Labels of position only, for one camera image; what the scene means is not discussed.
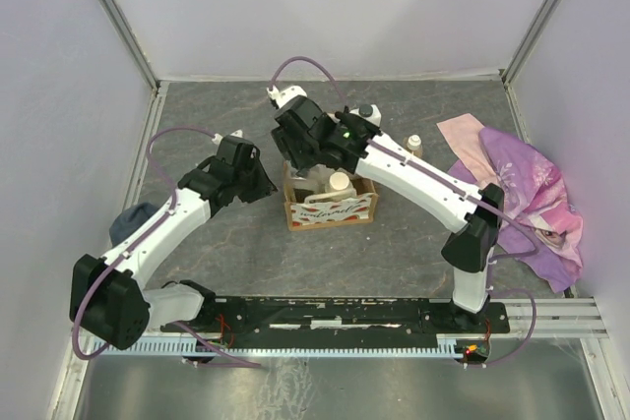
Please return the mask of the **clear bottle grey cap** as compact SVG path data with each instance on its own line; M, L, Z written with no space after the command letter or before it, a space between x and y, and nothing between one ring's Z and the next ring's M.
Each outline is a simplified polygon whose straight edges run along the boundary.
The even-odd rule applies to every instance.
M298 203L303 203L307 197L320 194L324 190L319 166L308 169L303 175L300 175L296 169L290 167L288 169L288 182Z

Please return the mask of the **white bottle grey cap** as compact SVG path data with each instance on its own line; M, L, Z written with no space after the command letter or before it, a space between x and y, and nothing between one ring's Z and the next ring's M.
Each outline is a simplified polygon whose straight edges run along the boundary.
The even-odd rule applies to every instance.
M361 104L349 111L350 114L359 116L369 123L379 127L382 121L382 114L376 104Z

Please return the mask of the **amber liquid clear bottle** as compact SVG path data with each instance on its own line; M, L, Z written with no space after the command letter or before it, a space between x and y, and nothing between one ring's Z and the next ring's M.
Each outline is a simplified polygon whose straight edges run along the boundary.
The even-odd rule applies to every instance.
M418 158L422 158L423 144L419 135L410 135L405 139L405 149Z

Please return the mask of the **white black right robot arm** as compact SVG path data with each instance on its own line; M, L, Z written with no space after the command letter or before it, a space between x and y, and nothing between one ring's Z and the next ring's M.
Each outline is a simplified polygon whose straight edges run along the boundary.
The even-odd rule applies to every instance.
M503 193L447 175L405 150L378 123L344 109L324 112L303 89L270 89L276 112L272 138L283 158L305 176L318 165L367 178L408 199L450 233L441 251L454 271L452 324L471 332L486 319L487 265L498 238Z

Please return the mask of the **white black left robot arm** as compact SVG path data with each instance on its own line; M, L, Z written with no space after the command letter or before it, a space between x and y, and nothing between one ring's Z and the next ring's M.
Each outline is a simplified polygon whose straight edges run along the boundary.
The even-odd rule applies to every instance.
M195 331L217 320L216 295L190 280L148 289L164 260L197 228L234 200L246 204L277 190L250 141L227 136L216 154L187 172L145 223L101 257L83 255L73 267L73 336L86 330L124 350L146 330L185 322Z

